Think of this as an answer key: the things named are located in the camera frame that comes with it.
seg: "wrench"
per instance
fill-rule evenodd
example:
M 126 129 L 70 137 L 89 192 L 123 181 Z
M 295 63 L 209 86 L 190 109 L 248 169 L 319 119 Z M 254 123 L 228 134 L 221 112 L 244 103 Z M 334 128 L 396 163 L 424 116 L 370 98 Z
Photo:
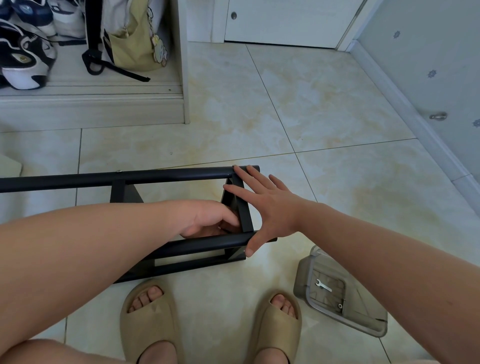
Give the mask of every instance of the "wrench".
M 332 289 L 330 287 L 325 286 L 322 282 L 320 282 L 319 279 L 317 279 L 317 283 L 315 283 L 315 286 L 318 286 L 320 288 L 325 288 L 329 292 L 332 291 Z

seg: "beige floor tile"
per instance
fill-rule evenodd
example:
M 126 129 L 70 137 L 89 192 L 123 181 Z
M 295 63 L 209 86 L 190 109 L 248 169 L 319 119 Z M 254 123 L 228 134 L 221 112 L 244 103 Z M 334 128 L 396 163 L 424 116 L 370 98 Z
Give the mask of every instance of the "beige floor tile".
M 248 49 L 296 152 L 414 137 L 350 54 Z
M 206 166 L 258 164 L 263 173 L 283 179 L 295 193 L 314 199 L 294 154 L 252 158 Z M 145 201 L 168 198 L 219 200 L 224 181 L 172 182 L 138 185 Z M 108 188 L 79 190 L 78 202 L 108 200 Z M 251 207 L 254 227 L 261 218 Z M 302 234 L 265 245 L 254 257 L 238 263 L 164 276 L 173 289 L 180 315 L 183 343 L 189 363 L 242 363 L 250 335 L 253 312 L 264 292 L 272 287 L 292 291 L 297 264 L 307 256 L 312 242 Z M 119 337 L 120 308 L 137 282 L 108 288 L 68 318 L 67 343 L 80 350 L 122 358 Z M 299 363 L 329 358 L 330 363 L 388 363 L 378 339 L 340 325 L 302 306 L 305 316 Z M 352 345 L 349 352 L 345 347 Z
M 0 133 L 0 154 L 23 164 L 22 177 L 77 173 L 80 130 Z M 0 194 L 0 223 L 75 206 L 75 189 Z M 38 338 L 64 341 L 65 319 Z
M 298 153 L 319 202 L 480 265 L 480 219 L 417 140 Z M 391 320 L 392 362 L 427 357 Z
M 190 125 L 84 129 L 80 172 L 293 151 L 245 45 L 190 43 L 189 65 Z

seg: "gray transparent plastic bin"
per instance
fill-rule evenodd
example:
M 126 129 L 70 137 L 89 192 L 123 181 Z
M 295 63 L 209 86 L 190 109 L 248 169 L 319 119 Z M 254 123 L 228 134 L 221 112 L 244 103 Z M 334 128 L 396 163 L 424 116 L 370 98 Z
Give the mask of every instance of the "gray transparent plastic bin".
M 317 286 L 317 279 L 332 291 Z M 293 293 L 311 308 L 358 331 L 377 338 L 387 333 L 388 314 L 383 306 L 317 246 L 299 262 Z

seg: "slide sandal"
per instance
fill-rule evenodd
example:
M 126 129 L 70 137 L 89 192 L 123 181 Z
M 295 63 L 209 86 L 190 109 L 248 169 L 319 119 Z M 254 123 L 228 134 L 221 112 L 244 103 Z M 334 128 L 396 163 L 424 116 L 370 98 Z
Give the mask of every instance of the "slide sandal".
M 128 313 L 134 299 L 153 286 L 159 287 L 163 295 L 139 310 Z M 178 363 L 185 363 L 175 301 L 168 286 L 160 279 L 142 282 L 128 294 L 120 313 L 120 335 L 128 362 L 137 363 L 140 355 L 154 342 L 169 341 L 175 346 Z
M 277 294 L 282 294 L 291 302 L 297 315 L 296 319 L 270 303 Z M 288 362 L 293 364 L 299 346 L 300 332 L 301 311 L 297 299 L 280 290 L 269 293 L 257 307 L 245 364 L 252 364 L 258 352 L 267 348 L 280 349 L 287 356 Z

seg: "person's right hand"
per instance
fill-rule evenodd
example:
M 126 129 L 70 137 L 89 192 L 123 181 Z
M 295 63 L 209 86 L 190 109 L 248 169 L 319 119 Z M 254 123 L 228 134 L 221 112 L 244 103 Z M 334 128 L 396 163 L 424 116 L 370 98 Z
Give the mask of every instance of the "person's right hand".
M 302 212 L 311 201 L 290 192 L 277 177 L 269 175 L 268 179 L 252 166 L 247 166 L 249 174 L 239 166 L 234 166 L 234 171 L 255 193 L 232 184 L 223 188 L 252 204 L 262 216 L 262 227 L 248 242 L 246 256 L 250 257 L 273 238 L 299 230 Z

